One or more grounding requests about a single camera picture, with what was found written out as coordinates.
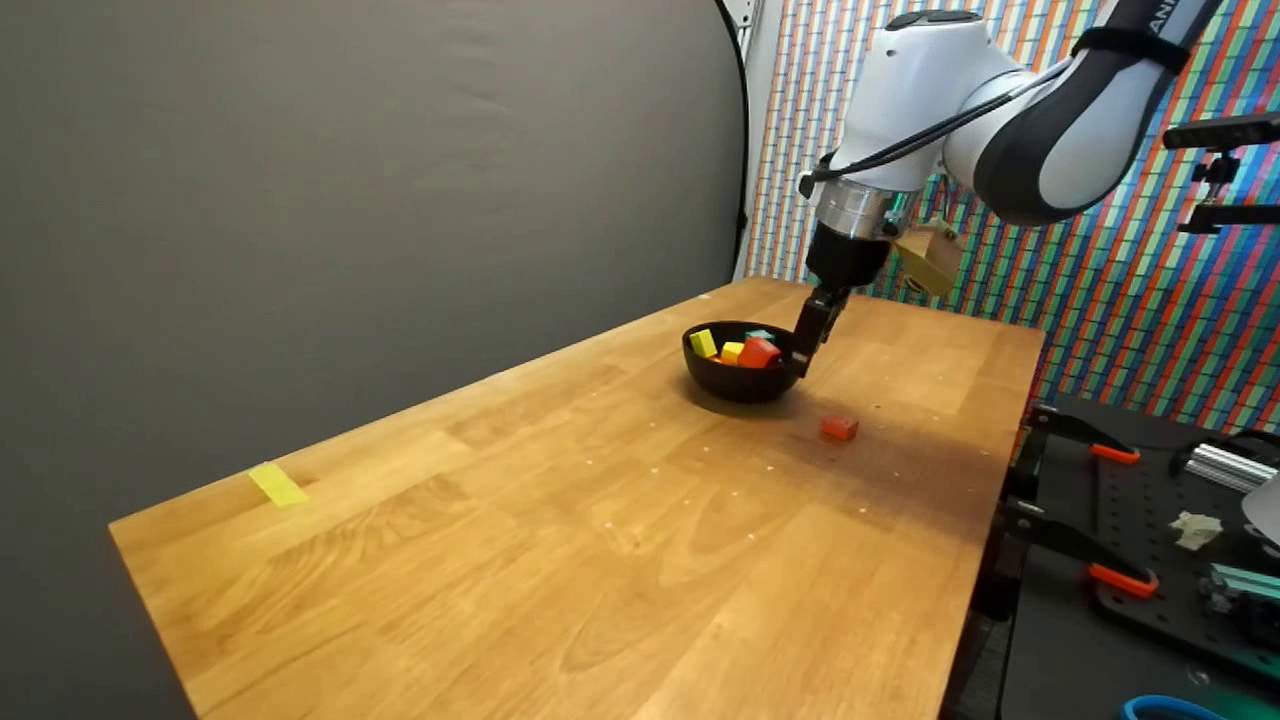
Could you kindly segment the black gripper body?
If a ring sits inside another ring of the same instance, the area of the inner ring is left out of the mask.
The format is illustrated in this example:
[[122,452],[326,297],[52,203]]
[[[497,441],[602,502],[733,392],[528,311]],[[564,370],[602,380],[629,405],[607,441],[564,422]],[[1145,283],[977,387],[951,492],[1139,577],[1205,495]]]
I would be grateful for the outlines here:
[[816,287],[809,292],[795,318],[795,346],[803,354],[812,354],[830,341],[849,297],[880,275],[888,253],[893,245],[880,235],[840,235],[830,224],[816,229],[809,245],[809,273],[816,275]]

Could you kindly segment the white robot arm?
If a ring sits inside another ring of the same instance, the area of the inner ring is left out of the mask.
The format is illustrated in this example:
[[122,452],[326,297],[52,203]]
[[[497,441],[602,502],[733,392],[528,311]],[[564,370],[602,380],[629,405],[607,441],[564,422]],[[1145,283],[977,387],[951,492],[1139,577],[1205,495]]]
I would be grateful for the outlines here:
[[1155,105],[1224,0],[1115,0],[1044,71],[1011,59],[980,13],[904,13],[857,71],[843,134],[802,178],[816,197],[812,297],[795,354],[812,358],[857,287],[893,254],[885,207],[945,168],[1005,224],[1063,224],[1134,168]]

